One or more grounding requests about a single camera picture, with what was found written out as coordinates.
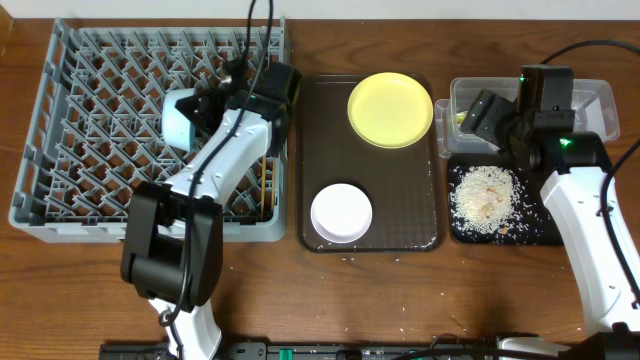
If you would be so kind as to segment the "green orange snack wrapper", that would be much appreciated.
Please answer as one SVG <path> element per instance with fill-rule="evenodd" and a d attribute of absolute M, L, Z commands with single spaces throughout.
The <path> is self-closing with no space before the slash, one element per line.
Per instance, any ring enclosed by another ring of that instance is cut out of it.
<path fill-rule="evenodd" d="M 466 116 L 467 116 L 467 112 L 460 112 L 460 113 L 457 113 L 457 114 L 455 115 L 455 122 L 456 122 L 457 124 L 461 125 L 461 124 L 464 122 L 464 120 L 466 119 Z"/>

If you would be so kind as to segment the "long wooden chopstick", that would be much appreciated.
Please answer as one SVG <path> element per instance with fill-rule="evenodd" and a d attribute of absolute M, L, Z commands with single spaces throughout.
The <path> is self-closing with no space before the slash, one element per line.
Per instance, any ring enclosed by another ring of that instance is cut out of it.
<path fill-rule="evenodd" d="M 265 213 L 265 199 L 266 199 L 266 168 L 267 168 L 267 157 L 266 154 L 263 155 L 261 161 L 261 195 L 260 195 L 260 219 L 261 222 L 264 221 L 264 213 Z"/>

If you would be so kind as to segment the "yellow plate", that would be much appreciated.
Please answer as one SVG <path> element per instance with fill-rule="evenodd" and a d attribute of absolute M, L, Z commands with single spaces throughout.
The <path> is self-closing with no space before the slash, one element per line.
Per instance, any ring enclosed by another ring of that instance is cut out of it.
<path fill-rule="evenodd" d="M 353 130 L 367 143 L 384 149 L 408 147 L 431 128 L 433 101 L 409 75 L 377 73 L 360 81 L 347 103 Z"/>

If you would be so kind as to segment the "light blue bowl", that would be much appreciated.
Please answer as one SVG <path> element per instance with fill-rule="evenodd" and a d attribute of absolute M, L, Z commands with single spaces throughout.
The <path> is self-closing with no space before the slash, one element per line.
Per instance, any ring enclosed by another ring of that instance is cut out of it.
<path fill-rule="evenodd" d="M 192 151 L 195 144 L 195 127 L 176 107 L 179 100 L 196 94 L 194 88 L 168 91 L 164 97 L 161 117 L 162 137 L 166 145 Z"/>

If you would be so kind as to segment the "short wooden chopstick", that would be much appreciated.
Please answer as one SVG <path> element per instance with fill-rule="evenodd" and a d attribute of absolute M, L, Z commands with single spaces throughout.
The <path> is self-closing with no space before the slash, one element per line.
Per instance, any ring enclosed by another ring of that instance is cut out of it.
<path fill-rule="evenodd" d="M 271 171 L 271 202 L 270 209 L 271 214 L 274 214 L 276 204 L 276 191 L 277 191 L 277 158 L 272 159 L 272 171 Z"/>

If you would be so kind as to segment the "white saucer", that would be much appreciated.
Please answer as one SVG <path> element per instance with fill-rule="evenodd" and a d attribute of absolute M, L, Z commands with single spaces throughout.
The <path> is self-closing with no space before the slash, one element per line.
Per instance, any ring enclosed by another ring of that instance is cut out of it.
<path fill-rule="evenodd" d="M 373 206 L 368 195 L 355 185 L 336 183 L 323 188 L 310 207 L 314 230 L 335 244 L 360 239 L 373 220 Z"/>

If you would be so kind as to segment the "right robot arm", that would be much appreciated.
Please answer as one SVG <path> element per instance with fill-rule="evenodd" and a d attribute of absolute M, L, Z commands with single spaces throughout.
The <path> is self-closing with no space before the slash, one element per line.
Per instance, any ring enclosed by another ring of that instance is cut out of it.
<path fill-rule="evenodd" d="M 636 359 L 639 254 L 614 188 L 618 165 L 601 137 L 574 129 L 574 74 L 567 66 L 525 65 L 518 94 L 483 88 L 461 130 L 497 147 L 541 184 L 577 281 L 586 338 L 574 346 L 540 337 L 500 339 L 495 359 Z"/>

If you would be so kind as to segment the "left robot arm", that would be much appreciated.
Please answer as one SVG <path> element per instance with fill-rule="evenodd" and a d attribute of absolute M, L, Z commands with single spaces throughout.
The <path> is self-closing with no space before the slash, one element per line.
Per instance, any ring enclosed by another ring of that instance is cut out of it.
<path fill-rule="evenodd" d="M 275 62 L 251 84 L 238 75 L 208 91 L 170 90 L 163 101 L 165 142 L 205 145 L 163 183 L 133 191 L 121 277 L 157 311 L 175 359 L 212 359 L 221 342 L 210 298 L 223 265 L 224 207 L 245 173 L 287 140 L 301 73 Z"/>

